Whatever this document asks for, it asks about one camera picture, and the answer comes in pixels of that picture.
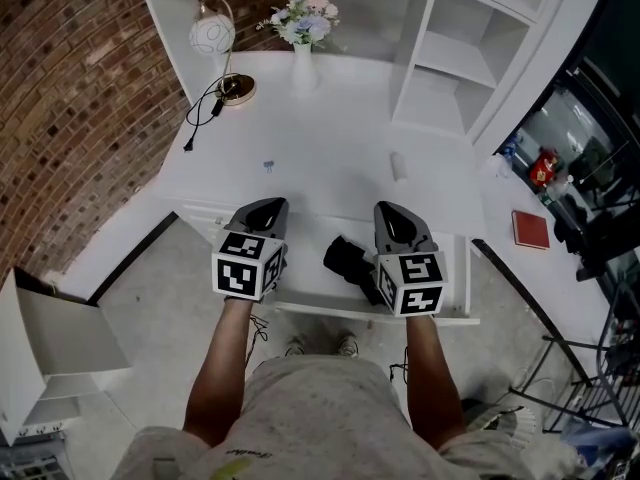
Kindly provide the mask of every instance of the white lamp shade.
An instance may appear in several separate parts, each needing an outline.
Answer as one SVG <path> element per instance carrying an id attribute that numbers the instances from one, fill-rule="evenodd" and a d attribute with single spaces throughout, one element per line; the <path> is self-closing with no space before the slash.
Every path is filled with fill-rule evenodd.
<path id="1" fill-rule="evenodd" d="M 191 27 L 189 42 L 202 55 L 224 53 L 233 45 L 236 30 L 228 16 L 216 14 L 196 21 Z"/>

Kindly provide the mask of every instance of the artificial flower bouquet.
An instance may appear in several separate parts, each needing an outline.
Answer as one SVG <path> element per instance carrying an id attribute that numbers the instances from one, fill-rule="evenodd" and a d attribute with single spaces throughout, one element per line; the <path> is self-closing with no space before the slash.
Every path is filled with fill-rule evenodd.
<path id="1" fill-rule="evenodd" d="M 290 44 L 312 44 L 327 39 L 338 20 L 338 8 L 329 0 L 289 0 L 283 9 L 274 7 L 270 19 L 258 23 L 257 29 L 273 27 Z"/>

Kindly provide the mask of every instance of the gray floor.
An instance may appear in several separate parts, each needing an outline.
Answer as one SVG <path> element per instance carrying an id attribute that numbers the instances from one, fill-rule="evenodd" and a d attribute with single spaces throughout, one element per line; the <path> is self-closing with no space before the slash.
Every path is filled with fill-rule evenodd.
<path id="1" fill-rule="evenodd" d="M 440 332 L 453 378 L 463 397 L 495 401 L 509 382 L 522 378 L 541 351 L 544 328 L 524 301 L 484 257 L 471 255 L 472 316 L 480 326 Z M 221 299 L 211 291 L 210 246 L 177 221 L 118 279 L 100 306 L 133 364 L 129 375 L 107 393 L 82 397 L 82 418 L 67 434 L 67 455 L 77 479 L 109 478 L 135 432 L 148 425 L 180 427 L 189 390 L 220 315 Z M 256 311 L 269 322 L 268 341 L 258 339 L 247 375 L 263 360 L 283 355 L 289 338 L 333 343 L 345 329 L 358 337 L 362 357 L 385 372 L 402 362 L 405 334 L 398 324 Z M 552 354 L 532 391 L 558 396 L 570 375 L 560 354 Z M 394 380 L 405 397 L 402 376 Z M 543 413 L 531 407 L 538 418 Z M 537 478 L 548 475 L 553 438 L 537 436 L 523 457 Z"/>

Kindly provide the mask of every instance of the shoe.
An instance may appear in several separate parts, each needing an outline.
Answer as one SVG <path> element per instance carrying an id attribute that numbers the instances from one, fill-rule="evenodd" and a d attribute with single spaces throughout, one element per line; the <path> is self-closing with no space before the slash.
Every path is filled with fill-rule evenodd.
<path id="1" fill-rule="evenodd" d="M 358 357 L 358 343 L 352 333 L 346 333 L 338 345 L 338 355 L 344 357 Z"/>
<path id="2" fill-rule="evenodd" d="M 302 342 L 298 338 L 293 338 L 287 345 L 287 352 L 285 354 L 285 357 L 303 355 L 304 347 L 302 346 Z"/>

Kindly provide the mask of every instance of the lamp base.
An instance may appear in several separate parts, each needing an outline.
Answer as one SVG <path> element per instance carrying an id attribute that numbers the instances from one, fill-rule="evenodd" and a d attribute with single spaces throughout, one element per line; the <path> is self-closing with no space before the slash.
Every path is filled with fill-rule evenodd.
<path id="1" fill-rule="evenodd" d="M 215 95 L 228 107 L 250 100 L 256 93 L 256 81 L 249 75 L 232 73 L 218 83 Z"/>

